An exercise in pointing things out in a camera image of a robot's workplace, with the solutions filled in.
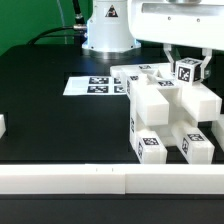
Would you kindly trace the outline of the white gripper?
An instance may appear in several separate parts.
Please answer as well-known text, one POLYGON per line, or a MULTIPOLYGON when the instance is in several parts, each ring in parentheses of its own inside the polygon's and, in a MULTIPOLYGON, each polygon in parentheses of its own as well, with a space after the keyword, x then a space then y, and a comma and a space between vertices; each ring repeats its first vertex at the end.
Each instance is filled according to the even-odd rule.
POLYGON ((211 49, 224 51, 224 0, 128 0, 128 24, 136 39, 164 43, 172 73, 171 44, 203 48, 202 80, 210 76, 211 49))

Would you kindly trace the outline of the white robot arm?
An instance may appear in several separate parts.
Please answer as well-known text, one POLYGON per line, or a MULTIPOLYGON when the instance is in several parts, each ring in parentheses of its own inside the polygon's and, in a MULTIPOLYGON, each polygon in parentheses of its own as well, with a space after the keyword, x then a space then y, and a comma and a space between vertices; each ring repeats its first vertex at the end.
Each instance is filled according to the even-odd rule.
POLYGON ((206 68, 224 51, 224 0, 93 0, 85 53, 115 57, 141 40, 161 43, 166 55, 174 45, 200 48, 206 68))

